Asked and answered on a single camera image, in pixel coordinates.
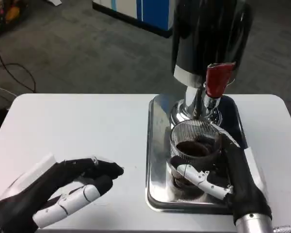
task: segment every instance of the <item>stainless steel tray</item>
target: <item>stainless steel tray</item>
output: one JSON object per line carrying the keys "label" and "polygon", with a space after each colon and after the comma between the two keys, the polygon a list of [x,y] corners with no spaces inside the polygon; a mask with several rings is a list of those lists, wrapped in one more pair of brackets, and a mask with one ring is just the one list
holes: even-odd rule
{"label": "stainless steel tray", "polygon": [[[185,195],[173,184],[171,168],[168,164],[171,132],[169,115],[177,100],[175,97],[158,95],[149,103],[146,201],[152,209],[160,212],[230,214],[224,202],[205,193],[199,197]],[[228,121],[223,122],[221,126],[246,148],[242,125],[234,101],[224,96],[220,105],[223,115],[224,112],[229,115]]]}

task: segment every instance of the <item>blue panel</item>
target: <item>blue panel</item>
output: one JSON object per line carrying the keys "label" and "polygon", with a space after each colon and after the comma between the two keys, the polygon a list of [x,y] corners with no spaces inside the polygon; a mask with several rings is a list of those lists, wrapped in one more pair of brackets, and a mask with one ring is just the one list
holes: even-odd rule
{"label": "blue panel", "polygon": [[137,5],[137,19],[142,20],[142,0],[136,0]]}
{"label": "blue panel", "polygon": [[144,22],[168,30],[169,0],[143,0]]}
{"label": "blue panel", "polygon": [[112,10],[116,11],[116,0],[111,0]]}

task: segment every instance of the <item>gray carpet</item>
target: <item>gray carpet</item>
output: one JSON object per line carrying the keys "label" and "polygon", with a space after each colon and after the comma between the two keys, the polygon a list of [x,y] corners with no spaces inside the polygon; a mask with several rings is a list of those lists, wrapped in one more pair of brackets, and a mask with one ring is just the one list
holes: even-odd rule
{"label": "gray carpet", "polygon": [[[237,80],[227,93],[274,94],[291,113],[291,0],[263,0]],[[32,71],[42,93],[175,93],[171,39],[94,11],[90,0],[53,7],[32,1],[32,13],[0,37],[6,62]],[[30,85],[28,75],[11,71]],[[27,92],[0,70],[0,86]]]}

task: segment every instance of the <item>robotic hand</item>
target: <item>robotic hand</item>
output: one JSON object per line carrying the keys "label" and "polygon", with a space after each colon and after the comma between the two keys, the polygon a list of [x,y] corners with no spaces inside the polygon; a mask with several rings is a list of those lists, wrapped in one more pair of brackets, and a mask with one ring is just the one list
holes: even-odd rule
{"label": "robotic hand", "polygon": [[[33,233],[60,221],[108,192],[123,172],[116,163],[96,157],[57,163],[47,156],[0,197],[0,232]],[[49,199],[71,182],[83,186]]]}
{"label": "robotic hand", "polygon": [[221,134],[222,154],[227,158],[231,186],[211,184],[207,181],[210,171],[197,171],[178,156],[171,159],[171,165],[192,184],[227,203],[238,233],[272,233],[266,185],[251,149],[241,148],[227,131],[215,124],[212,126]]}

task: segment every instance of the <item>table surface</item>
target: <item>table surface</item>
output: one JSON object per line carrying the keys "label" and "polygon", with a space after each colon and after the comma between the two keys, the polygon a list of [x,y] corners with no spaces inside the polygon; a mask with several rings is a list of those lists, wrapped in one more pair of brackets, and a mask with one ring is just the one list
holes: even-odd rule
{"label": "table surface", "polygon": [[[263,168],[273,224],[291,225],[291,117],[273,95],[230,95]],[[103,197],[49,226],[57,230],[235,232],[231,216],[158,213],[145,201],[148,103],[155,95],[26,94],[0,129],[0,194],[49,152],[99,155],[125,168]]]}

